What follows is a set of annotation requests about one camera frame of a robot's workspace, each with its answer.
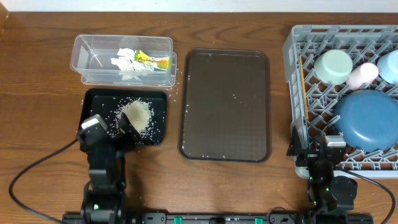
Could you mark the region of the white rice pile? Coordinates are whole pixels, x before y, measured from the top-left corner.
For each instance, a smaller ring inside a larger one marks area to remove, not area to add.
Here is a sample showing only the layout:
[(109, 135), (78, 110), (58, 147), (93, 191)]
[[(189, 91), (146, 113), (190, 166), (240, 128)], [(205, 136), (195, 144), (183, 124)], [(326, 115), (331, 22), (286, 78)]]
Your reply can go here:
[(104, 120), (108, 124), (109, 135), (115, 138), (122, 134), (119, 127), (121, 115), (125, 114), (128, 121), (140, 134), (139, 144), (159, 145), (164, 138), (164, 121), (166, 102), (161, 98), (116, 97), (106, 98), (109, 106), (105, 109)]

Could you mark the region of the dark blue plate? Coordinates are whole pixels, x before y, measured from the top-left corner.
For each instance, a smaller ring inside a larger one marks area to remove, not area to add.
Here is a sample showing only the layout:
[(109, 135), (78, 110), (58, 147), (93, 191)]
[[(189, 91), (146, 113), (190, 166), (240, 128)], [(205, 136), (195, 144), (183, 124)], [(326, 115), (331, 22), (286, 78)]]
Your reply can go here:
[(342, 98), (334, 115), (345, 142), (365, 152), (388, 150), (397, 143), (397, 102), (377, 90), (359, 90)]

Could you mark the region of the white tissue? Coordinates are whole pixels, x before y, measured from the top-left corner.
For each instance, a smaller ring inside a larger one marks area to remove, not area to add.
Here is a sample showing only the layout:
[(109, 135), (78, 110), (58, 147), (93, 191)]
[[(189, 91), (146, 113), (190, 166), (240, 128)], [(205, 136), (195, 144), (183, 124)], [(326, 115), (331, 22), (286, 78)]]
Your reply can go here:
[(142, 62), (132, 61), (132, 68), (135, 71), (154, 71), (154, 67), (151, 65), (146, 65)]
[(122, 80), (136, 79), (134, 75), (127, 74), (127, 71), (134, 71), (135, 51), (129, 48), (119, 49), (118, 58), (111, 58), (111, 63), (116, 65), (121, 71)]

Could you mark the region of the green yellow snack wrapper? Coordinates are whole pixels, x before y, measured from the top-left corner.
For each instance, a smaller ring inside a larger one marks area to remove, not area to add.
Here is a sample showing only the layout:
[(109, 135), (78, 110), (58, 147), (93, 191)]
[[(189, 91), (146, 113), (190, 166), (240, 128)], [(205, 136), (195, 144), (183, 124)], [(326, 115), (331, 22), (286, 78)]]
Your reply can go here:
[(136, 51), (134, 60), (159, 70), (168, 70), (170, 67), (170, 57), (151, 57), (141, 50)]

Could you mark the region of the wooden chopstick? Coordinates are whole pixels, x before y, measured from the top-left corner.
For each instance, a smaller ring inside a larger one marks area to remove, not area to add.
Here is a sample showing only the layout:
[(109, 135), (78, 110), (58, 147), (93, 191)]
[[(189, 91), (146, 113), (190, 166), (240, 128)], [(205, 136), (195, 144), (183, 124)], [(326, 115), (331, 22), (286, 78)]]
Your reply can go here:
[(304, 103), (304, 112), (305, 112), (305, 119), (308, 120), (308, 104), (307, 104), (307, 94), (305, 90), (305, 79), (304, 79), (304, 71), (303, 71), (303, 61), (302, 56), (299, 56), (299, 63), (300, 63), (300, 74), (301, 74), (301, 81), (302, 81), (302, 93), (303, 93), (303, 103)]

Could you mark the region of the mint green bowl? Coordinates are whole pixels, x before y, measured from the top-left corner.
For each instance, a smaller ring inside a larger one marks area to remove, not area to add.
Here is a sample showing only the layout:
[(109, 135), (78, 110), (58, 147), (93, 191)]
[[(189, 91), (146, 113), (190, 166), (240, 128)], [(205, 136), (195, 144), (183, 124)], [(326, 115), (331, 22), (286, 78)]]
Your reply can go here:
[(353, 69), (351, 57), (342, 50), (329, 50), (317, 58), (314, 71), (319, 80), (330, 85), (347, 81)]

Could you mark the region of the pink cup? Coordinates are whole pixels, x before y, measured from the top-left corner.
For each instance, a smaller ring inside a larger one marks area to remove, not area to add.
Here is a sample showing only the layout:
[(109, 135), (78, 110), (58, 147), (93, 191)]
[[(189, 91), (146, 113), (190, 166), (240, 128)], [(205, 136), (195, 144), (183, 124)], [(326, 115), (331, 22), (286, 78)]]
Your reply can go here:
[(373, 63), (366, 62), (355, 68), (349, 75), (346, 84), (351, 90), (358, 90), (365, 84), (372, 83), (379, 75), (377, 66)]

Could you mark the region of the light blue bowl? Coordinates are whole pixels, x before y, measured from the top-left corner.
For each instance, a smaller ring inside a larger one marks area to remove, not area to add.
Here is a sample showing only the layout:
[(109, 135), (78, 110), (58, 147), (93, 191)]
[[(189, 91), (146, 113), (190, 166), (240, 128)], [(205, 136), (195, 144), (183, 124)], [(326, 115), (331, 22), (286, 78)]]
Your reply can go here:
[(394, 50), (386, 55), (383, 55), (377, 61), (379, 74), (386, 82), (396, 85), (397, 84), (397, 64), (398, 64), (398, 51)]

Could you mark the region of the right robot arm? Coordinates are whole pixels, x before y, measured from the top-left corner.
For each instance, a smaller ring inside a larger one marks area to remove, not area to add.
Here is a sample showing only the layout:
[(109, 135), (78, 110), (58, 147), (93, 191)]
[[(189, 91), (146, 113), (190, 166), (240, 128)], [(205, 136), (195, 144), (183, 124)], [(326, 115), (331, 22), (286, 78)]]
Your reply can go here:
[(334, 174), (334, 168), (346, 154), (342, 136), (327, 136), (318, 149), (302, 146), (297, 128), (292, 129), (288, 156), (295, 157), (297, 167), (308, 169), (307, 194), (315, 208), (297, 217), (297, 223), (348, 223), (348, 211), (354, 209), (358, 184)]

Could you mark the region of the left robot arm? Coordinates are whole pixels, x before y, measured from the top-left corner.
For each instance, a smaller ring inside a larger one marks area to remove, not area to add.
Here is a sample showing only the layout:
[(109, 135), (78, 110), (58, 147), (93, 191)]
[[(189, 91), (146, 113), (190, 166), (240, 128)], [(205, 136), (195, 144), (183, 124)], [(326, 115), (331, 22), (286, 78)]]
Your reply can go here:
[(87, 154), (90, 181), (85, 185), (81, 219), (83, 223), (135, 223), (136, 213), (127, 209), (125, 154), (133, 151), (140, 135), (120, 114), (121, 135), (113, 138), (98, 114), (81, 124), (76, 139)]

